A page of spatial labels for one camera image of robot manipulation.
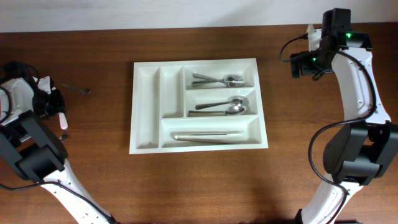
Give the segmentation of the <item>pink plastic knife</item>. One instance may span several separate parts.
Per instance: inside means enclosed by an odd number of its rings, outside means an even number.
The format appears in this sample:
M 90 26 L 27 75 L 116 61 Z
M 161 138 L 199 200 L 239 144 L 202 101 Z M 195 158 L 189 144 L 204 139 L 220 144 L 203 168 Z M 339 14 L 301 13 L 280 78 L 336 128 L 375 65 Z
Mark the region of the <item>pink plastic knife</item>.
M 67 130 L 68 129 L 68 121 L 67 121 L 65 114 L 59 113 L 58 118 L 59 118 L 60 128 L 62 130 Z

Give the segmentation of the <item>dark small teaspoon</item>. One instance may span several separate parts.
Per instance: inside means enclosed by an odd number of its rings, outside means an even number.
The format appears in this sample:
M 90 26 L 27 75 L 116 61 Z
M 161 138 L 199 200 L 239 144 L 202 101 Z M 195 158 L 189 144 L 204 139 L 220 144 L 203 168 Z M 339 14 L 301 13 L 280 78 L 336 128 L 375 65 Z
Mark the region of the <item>dark small teaspoon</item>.
M 65 83 L 61 83 L 60 85 L 71 90 L 79 91 L 82 95 L 89 95 L 91 93 L 89 88 L 80 88 L 77 86 L 67 85 Z

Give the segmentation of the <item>steel tablespoon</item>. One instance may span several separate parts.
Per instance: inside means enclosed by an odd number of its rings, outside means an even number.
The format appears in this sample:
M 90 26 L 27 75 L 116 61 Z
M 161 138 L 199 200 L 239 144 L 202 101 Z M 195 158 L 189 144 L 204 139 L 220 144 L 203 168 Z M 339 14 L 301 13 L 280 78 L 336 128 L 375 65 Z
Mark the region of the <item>steel tablespoon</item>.
M 232 97 L 228 98 L 226 101 L 222 101 L 219 103 L 207 103 L 207 104 L 196 105 L 195 109 L 202 110 L 205 108 L 210 108 L 210 107 L 220 106 L 220 105 L 247 106 L 248 104 L 249 104 L 249 100 L 246 97 L 232 96 Z
M 241 115 L 246 112 L 246 109 L 242 106 L 230 106 L 224 111 L 192 111 L 188 112 L 188 116 L 232 116 Z

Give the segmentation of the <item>steel tongs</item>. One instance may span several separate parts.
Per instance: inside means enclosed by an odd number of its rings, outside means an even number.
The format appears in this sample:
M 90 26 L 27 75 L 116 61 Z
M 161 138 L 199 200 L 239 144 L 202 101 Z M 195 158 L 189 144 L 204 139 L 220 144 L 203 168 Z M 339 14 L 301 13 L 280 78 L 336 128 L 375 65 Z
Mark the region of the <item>steel tongs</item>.
M 214 144 L 237 144 L 243 136 L 239 131 L 228 132 L 195 132 L 195 133 L 171 133 L 171 137 L 176 141 L 203 142 Z

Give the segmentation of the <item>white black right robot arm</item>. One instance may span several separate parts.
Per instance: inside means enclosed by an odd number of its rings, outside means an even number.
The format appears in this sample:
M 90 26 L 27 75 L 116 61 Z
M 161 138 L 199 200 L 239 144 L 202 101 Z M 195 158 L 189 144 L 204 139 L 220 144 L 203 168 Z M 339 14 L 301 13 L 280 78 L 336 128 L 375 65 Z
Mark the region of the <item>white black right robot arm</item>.
M 352 29 L 349 9 L 326 11 L 321 28 L 309 25 L 301 39 L 308 40 L 308 50 L 287 59 L 292 76 L 311 75 L 317 81 L 334 73 L 344 119 L 310 140 L 308 161 L 322 182 L 295 222 L 335 223 L 348 200 L 390 166 L 397 154 L 397 125 L 379 97 L 369 35 Z

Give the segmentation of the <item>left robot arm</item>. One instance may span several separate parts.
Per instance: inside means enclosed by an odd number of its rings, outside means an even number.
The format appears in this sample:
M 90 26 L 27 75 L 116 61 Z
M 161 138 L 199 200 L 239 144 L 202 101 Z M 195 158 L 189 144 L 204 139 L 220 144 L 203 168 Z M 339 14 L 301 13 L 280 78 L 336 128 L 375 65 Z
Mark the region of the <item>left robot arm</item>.
M 63 96 L 50 76 L 41 77 L 33 66 L 11 61 L 1 67 L 1 157 L 22 179 L 26 189 L 42 187 L 51 193 L 78 223 L 116 223 L 73 173 L 60 137 L 45 121 L 56 116 L 68 128 Z

